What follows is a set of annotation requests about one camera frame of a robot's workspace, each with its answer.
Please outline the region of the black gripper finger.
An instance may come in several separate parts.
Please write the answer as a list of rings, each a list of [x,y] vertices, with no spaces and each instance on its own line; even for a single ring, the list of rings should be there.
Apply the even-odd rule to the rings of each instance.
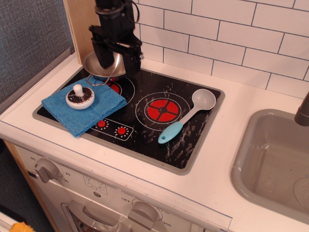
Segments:
[[[107,69],[114,63],[113,51],[103,42],[97,41],[93,38],[91,41],[101,67]]]
[[[129,47],[123,54],[126,75],[135,75],[140,71],[141,47]]]

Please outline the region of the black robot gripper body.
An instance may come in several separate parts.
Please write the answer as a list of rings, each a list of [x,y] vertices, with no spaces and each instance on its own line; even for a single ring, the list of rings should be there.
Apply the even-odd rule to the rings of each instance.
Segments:
[[[90,26],[92,38],[105,43],[113,53],[123,56],[129,47],[141,47],[142,42],[134,35],[135,23],[133,6],[96,6],[99,26]]]

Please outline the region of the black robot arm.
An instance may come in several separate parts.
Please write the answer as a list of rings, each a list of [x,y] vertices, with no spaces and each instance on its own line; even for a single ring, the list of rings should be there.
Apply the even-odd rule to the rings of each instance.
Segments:
[[[114,54],[120,54],[128,78],[140,71],[142,59],[142,42],[134,35],[138,19],[134,19],[133,6],[132,0],[97,0],[100,25],[89,27],[100,66],[107,70],[116,63]]]

